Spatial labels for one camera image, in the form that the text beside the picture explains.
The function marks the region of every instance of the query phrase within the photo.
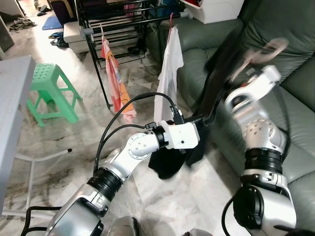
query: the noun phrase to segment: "gray table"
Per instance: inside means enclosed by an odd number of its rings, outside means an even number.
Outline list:
[[[0,61],[0,215],[35,65],[31,56]]]

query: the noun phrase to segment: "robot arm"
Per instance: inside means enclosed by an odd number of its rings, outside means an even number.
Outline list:
[[[99,236],[103,230],[100,217],[141,161],[159,148],[194,148],[198,141],[196,126],[190,122],[168,125],[161,121],[152,130],[132,135],[125,148],[112,151],[104,165],[56,213],[45,236]]]
[[[259,103],[279,79],[275,66],[267,66],[225,101],[246,142],[242,187],[233,197],[234,216],[254,236],[284,236],[296,224],[292,197],[282,175],[286,139]]]

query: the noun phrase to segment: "clothes drying rack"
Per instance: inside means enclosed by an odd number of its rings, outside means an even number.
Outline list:
[[[126,5],[133,4],[134,8],[125,9]],[[158,24],[163,20],[170,19],[170,16],[158,16],[159,8],[167,8],[175,5],[158,5],[157,0],[125,0],[107,3],[105,0],[75,0],[76,12],[80,27],[80,34],[86,39],[91,52],[94,67],[98,80],[105,97],[107,108],[110,109],[112,104],[108,102],[104,85],[100,76],[99,69],[105,68],[105,59],[100,56],[102,45],[102,34],[111,44],[124,41],[126,45],[130,40],[137,39],[136,47],[138,51],[130,51],[114,54],[114,57],[130,57],[123,63],[142,60],[145,58],[146,37],[150,30],[150,23],[156,24],[158,36],[159,57],[162,61],[162,48],[160,41],[160,31]],[[189,17],[192,14],[189,11],[183,11],[173,14],[172,18]]]

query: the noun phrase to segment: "gray leather sofa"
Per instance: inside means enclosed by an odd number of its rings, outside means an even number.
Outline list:
[[[274,64],[282,75],[281,90],[291,126],[292,144],[283,164],[283,174],[289,181],[297,227],[315,231],[314,0],[249,0],[236,20],[204,25],[197,20],[179,19],[174,24],[179,30],[184,59],[184,67],[177,73],[178,90],[193,111],[206,80],[204,64],[232,30],[241,31],[244,49],[262,48],[276,37],[288,39],[285,51],[268,63]],[[166,38],[168,26],[161,26],[161,31]],[[149,49],[157,57],[156,41],[150,42]],[[248,77],[242,73],[235,82],[245,79]],[[274,91],[261,101],[270,119],[286,129]],[[222,104],[211,130],[211,140],[240,175],[244,169],[245,144],[238,125]]]

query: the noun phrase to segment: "blue mat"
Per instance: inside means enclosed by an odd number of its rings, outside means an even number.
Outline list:
[[[61,29],[63,26],[59,23],[57,16],[50,16],[47,18],[42,30]]]

